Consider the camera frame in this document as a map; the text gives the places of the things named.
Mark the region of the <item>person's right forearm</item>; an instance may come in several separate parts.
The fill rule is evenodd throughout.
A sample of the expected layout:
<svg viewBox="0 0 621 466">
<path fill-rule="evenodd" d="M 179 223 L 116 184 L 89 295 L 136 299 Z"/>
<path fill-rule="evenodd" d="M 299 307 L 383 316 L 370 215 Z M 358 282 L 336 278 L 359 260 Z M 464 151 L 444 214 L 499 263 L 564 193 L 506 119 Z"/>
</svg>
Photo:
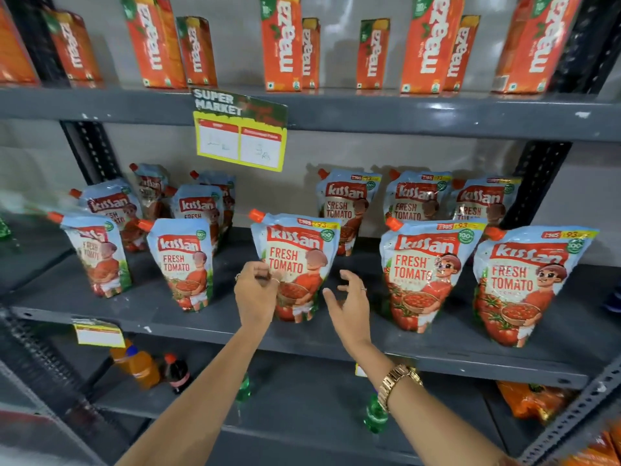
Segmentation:
<svg viewBox="0 0 621 466">
<path fill-rule="evenodd" d="M 361 357 L 361 363 L 357 363 L 378 389 L 396 364 L 373 344 Z M 388 405 L 424 466 L 518 466 L 514 459 L 410 378 L 401 379 L 394 387 Z"/>
</svg>

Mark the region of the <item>person's left forearm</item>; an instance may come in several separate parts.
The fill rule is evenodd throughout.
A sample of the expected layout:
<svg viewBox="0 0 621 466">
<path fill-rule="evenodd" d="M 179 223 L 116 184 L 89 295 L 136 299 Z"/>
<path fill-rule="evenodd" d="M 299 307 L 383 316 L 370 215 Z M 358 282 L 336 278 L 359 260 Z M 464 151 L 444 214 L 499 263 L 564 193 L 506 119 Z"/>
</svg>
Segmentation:
<svg viewBox="0 0 621 466">
<path fill-rule="evenodd" d="M 205 466 L 270 319 L 246 321 L 114 466 Z"/>
</svg>

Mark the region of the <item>rows of blue sauce pouches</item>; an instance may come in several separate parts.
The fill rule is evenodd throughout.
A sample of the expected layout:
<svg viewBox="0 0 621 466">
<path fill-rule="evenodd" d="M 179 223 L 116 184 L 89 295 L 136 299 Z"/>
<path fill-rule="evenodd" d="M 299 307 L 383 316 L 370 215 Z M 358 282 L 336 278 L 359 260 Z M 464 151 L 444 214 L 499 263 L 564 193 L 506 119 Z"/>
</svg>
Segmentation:
<svg viewBox="0 0 621 466">
<path fill-rule="evenodd" d="M 195 186 L 194 194 L 189 190 L 178 189 L 175 195 L 180 205 L 198 198 L 198 207 L 187 217 L 141 219 L 123 187 L 103 200 L 96 196 L 95 205 L 104 205 L 102 211 L 49 212 L 48 217 L 66 232 L 96 296 L 116 297 L 130 289 L 125 251 L 148 249 L 184 313 L 213 312 L 210 305 L 225 302 L 214 277 L 224 277 L 227 263 L 224 255 L 213 259 L 223 195 L 207 185 Z M 340 244 L 353 236 L 353 227 L 341 225 L 337 255 Z M 584 227 L 501 230 L 481 219 L 416 221 L 396 214 L 386 218 L 386 226 L 379 243 L 381 271 L 386 305 L 400 329 L 424 333 L 473 256 L 474 310 L 490 338 L 508 347 L 524 346 L 598 234 Z"/>
</svg>

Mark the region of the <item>orange snack packet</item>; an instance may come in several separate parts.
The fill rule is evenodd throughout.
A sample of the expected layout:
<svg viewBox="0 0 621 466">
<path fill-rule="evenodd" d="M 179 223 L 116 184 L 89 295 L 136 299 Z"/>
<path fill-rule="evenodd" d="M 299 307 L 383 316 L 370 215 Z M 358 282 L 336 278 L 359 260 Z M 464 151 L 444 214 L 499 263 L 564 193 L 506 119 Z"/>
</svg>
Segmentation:
<svg viewBox="0 0 621 466">
<path fill-rule="evenodd" d="M 497 381 L 502 398 L 514 417 L 549 423 L 570 404 L 576 391 L 534 383 Z"/>
<path fill-rule="evenodd" d="M 586 449 L 570 455 L 558 466 L 621 466 L 621 418 Z"/>
</svg>

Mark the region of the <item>orange drink bottle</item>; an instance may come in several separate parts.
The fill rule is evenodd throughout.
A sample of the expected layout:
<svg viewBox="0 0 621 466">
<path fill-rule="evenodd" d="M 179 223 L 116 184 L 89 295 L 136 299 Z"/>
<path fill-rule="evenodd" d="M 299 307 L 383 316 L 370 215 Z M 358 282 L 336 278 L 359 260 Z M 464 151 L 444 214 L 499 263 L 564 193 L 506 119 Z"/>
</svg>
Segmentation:
<svg viewBox="0 0 621 466">
<path fill-rule="evenodd" d="M 129 366 L 130 357 L 127 356 L 127 349 L 131 347 L 132 345 L 133 344 L 131 340 L 129 340 L 128 338 L 125 338 L 123 347 L 111 347 L 109 349 L 109 353 L 113 360 L 114 365 L 129 375 L 131 375 L 130 366 Z"/>
<path fill-rule="evenodd" d="M 125 355 L 128 362 L 128 371 L 143 390 L 149 390 L 160 383 L 159 367 L 152 356 L 138 350 L 135 345 L 126 348 Z"/>
</svg>

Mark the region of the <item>orange-capped blue sauce pouch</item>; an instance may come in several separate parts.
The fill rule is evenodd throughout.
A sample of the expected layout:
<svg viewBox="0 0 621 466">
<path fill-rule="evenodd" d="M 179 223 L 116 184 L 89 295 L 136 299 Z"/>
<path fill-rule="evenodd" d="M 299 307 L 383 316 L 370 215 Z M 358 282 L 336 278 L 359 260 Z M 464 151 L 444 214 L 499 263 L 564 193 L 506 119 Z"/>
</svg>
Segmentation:
<svg viewBox="0 0 621 466">
<path fill-rule="evenodd" d="M 275 316 L 286 322 L 311 320 L 317 311 L 318 292 L 337 255 L 340 221 L 256 209 L 248 216 L 260 261 L 282 275 Z"/>
</svg>

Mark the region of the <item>gold wrist watch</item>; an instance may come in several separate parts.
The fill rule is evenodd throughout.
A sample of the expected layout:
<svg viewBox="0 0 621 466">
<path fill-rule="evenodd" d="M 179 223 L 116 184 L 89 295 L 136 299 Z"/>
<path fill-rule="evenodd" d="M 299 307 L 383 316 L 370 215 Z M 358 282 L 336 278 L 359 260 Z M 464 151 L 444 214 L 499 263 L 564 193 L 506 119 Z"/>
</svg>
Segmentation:
<svg viewBox="0 0 621 466">
<path fill-rule="evenodd" d="M 391 396 L 394 387 L 403 378 L 410 378 L 414 383 L 423 386 L 422 379 L 414 367 L 409 367 L 404 364 L 396 365 L 386 376 L 384 376 L 379 388 L 377 389 L 377 402 L 384 412 L 390 413 L 388 405 L 389 397 Z"/>
</svg>

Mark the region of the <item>person's left hand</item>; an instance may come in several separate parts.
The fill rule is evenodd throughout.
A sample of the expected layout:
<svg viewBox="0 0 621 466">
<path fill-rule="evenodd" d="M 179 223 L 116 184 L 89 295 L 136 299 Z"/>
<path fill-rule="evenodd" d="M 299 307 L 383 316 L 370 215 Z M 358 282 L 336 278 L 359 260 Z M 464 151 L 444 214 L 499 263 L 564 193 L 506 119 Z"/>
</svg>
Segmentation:
<svg viewBox="0 0 621 466">
<path fill-rule="evenodd" d="M 264 336 L 273 320 L 278 289 L 241 288 L 241 272 L 235 277 L 235 300 L 242 327 Z"/>
</svg>

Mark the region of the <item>grey metal shelving rack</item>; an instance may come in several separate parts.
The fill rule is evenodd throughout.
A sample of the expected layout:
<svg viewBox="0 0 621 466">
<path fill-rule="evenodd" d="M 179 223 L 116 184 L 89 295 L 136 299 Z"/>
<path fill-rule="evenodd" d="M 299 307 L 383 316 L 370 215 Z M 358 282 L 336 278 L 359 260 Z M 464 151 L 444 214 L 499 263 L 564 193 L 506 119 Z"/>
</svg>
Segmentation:
<svg viewBox="0 0 621 466">
<path fill-rule="evenodd" d="M 360 272 L 370 284 L 371 335 L 398 361 L 411 361 L 430 390 L 459 415 L 526 465 L 561 459 L 594 441 L 621 417 L 621 316 L 602 303 L 621 281 L 621 93 L 601 94 L 621 53 L 621 0 L 582 0 L 570 46 L 553 71 L 552 93 L 490 93 L 513 8 L 485 15 L 467 85 L 479 91 L 429 95 L 397 89 L 357 91 L 326 87 L 308 93 L 267 93 L 256 84 L 235 94 L 284 104 L 289 110 L 282 172 L 260 171 L 195 156 L 188 91 L 138 84 L 124 16 L 87 27 L 97 0 L 54 14 L 66 33 L 54 48 L 37 48 L 14 22 L 42 85 L 0 85 L 0 217 L 12 237 L 0 243 L 0 446 L 19 448 L 26 460 L 57 466 L 112 466 L 174 395 L 162 384 L 141 392 L 105 354 L 79 347 L 72 318 L 120 327 L 143 349 L 162 357 L 180 349 L 192 373 L 237 330 L 233 282 L 255 257 L 246 214 L 251 208 L 316 215 L 319 166 L 386 172 L 387 167 L 436 168 L 474 174 L 501 172 L 525 179 L 516 205 L 502 222 L 598 228 L 586 251 L 523 349 L 493 342 L 471 307 L 476 281 L 467 266 L 436 322 L 422 335 L 389 320 L 381 276 L 379 235 L 384 231 L 385 185 L 371 204 L 351 257 L 335 272 Z M 234 226 L 223 249 L 224 277 L 215 276 L 223 305 L 187 314 L 148 251 L 128 255 L 134 285 L 111 299 L 95 296 L 66 234 L 43 211 L 70 210 L 66 191 L 82 184 L 129 177 L 131 161 L 160 163 L 180 184 L 191 164 L 237 176 Z M 549 423 L 513 416 L 497 381 L 534 383 L 576 391 Z"/>
</svg>

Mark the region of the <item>dark cola bottle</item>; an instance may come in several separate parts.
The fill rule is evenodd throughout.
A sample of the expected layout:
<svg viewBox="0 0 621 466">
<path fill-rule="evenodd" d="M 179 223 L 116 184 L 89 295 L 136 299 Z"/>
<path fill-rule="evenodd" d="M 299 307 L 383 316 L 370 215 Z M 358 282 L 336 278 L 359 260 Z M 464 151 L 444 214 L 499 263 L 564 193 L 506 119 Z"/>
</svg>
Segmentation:
<svg viewBox="0 0 621 466">
<path fill-rule="evenodd" d="M 165 353 L 165 379 L 175 395 L 180 395 L 193 381 L 188 364 L 173 353 Z"/>
</svg>

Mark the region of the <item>person's right hand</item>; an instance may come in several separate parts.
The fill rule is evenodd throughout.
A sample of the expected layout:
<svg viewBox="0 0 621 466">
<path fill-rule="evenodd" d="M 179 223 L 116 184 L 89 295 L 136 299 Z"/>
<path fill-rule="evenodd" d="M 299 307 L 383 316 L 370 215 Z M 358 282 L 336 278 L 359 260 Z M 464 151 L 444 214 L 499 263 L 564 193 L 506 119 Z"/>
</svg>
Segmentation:
<svg viewBox="0 0 621 466">
<path fill-rule="evenodd" d="M 342 308 L 342 321 L 332 322 L 346 352 L 358 363 L 362 355 L 371 345 L 369 300 L 364 282 L 349 270 L 340 270 L 340 277 L 346 284 L 338 286 L 338 290 L 346 292 Z"/>
</svg>

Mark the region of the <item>row of orange juice cartons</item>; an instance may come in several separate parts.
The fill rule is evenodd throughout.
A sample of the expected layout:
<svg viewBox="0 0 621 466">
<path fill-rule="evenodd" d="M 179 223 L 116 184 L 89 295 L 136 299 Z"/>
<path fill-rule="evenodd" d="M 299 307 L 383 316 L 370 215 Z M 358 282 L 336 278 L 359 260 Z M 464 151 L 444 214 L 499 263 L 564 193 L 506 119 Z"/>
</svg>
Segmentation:
<svg viewBox="0 0 621 466">
<path fill-rule="evenodd" d="M 0 0 L 15 4 L 13 20 L 29 34 L 40 50 L 54 48 L 52 35 L 66 29 L 54 14 L 72 13 L 80 3 L 93 0 L 58 0 L 56 10 L 44 0 Z M 97 0 L 99 9 L 88 11 L 86 26 L 114 20 L 108 9 L 123 13 L 129 37 L 145 45 L 140 61 L 163 62 L 168 51 L 188 48 L 181 70 L 200 65 L 207 70 L 207 47 L 201 26 L 182 27 L 181 21 L 206 19 L 215 55 L 219 84 L 191 80 L 185 91 L 233 92 L 233 86 L 262 80 L 268 93 L 298 93 L 307 62 L 318 62 L 316 88 L 345 87 L 359 91 L 398 88 L 401 94 L 437 94 L 448 91 L 454 63 L 471 48 L 457 41 L 462 34 L 464 7 L 484 8 L 484 14 L 501 4 L 520 14 L 525 5 L 526 46 L 519 47 L 517 72 L 521 76 L 549 77 L 556 67 L 581 0 Z"/>
</svg>

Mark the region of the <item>green and yellow price sign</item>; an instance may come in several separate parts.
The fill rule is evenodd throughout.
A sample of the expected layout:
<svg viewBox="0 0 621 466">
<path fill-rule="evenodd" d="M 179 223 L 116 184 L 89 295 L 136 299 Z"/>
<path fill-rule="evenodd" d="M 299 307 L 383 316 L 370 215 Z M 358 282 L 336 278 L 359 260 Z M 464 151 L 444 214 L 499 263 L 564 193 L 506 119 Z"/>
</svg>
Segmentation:
<svg viewBox="0 0 621 466">
<path fill-rule="evenodd" d="M 198 156 L 282 172 L 288 139 L 286 105 L 206 87 L 189 91 Z"/>
</svg>

